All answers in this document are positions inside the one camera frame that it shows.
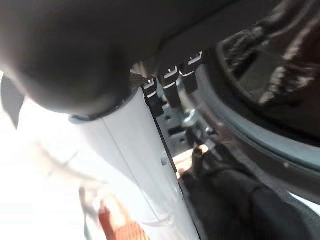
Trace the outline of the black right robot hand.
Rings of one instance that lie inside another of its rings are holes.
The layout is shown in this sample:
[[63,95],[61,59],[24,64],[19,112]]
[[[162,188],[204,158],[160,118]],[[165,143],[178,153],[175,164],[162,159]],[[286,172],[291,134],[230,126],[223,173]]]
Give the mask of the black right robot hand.
[[66,114],[93,150],[86,182],[111,184],[153,240],[198,240],[157,123],[185,127],[205,50],[265,17],[274,0],[3,0],[0,68],[28,98]]

